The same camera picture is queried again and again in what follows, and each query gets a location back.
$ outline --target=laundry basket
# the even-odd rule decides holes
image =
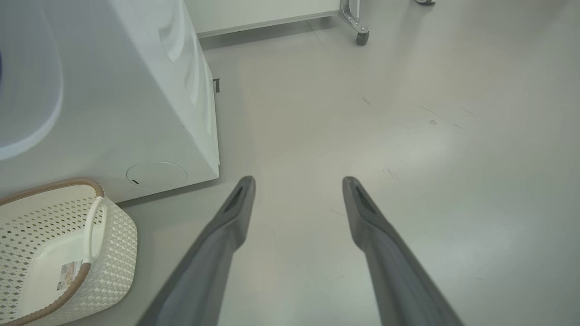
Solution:
[[[88,179],[0,199],[0,326],[60,325],[129,291],[133,220]]]

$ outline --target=metal bracket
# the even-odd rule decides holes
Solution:
[[[342,18],[348,25],[354,28],[359,34],[368,33],[368,28],[363,27],[358,18],[355,18],[350,11],[350,0],[340,0],[340,11],[338,16]]]
[[[213,91],[219,93],[219,78],[213,80]]]

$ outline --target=woven basket rim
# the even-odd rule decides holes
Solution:
[[[20,200],[22,198],[30,197],[32,195],[44,193],[47,191],[81,185],[91,186],[95,190],[95,194],[97,197],[105,197],[103,188],[96,181],[87,178],[76,178],[45,184],[43,186],[31,188],[10,195],[8,197],[4,197],[0,199],[0,206]],[[1,324],[0,326],[22,326],[31,323],[35,320],[39,320],[40,318],[46,317],[55,312],[56,310],[59,310],[62,306],[64,306],[65,303],[67,303],[70,300],[70,298],[72,298],[73,295],[77,293],[78,289],[85,281],[86,276],[89,274],[90,267],[91,267],[90,263],[82,264],[78,275],[72,281],[70,287],[66,289],[66,291],[64,291],[64,293],[60,297],[58,297],[58,299],[56,299],[53,303],[49,304],[47,307],[44,307],[41,310],[30,313],[26,316],[22,316],[18,319],[11,320],[8,323]]]

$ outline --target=sticker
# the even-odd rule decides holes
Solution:
[[[60,268],[59,283],[56,285],[57,291],[65,291],[73,283],[77,277],[78,271],[81,269],[82,260],[75,260],[68,264],[64,264]]]

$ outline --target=washing machine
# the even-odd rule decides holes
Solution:
[[[216,179],[217,135],[183,0],[0,2],[0,197],[89,177],[119,202]]]

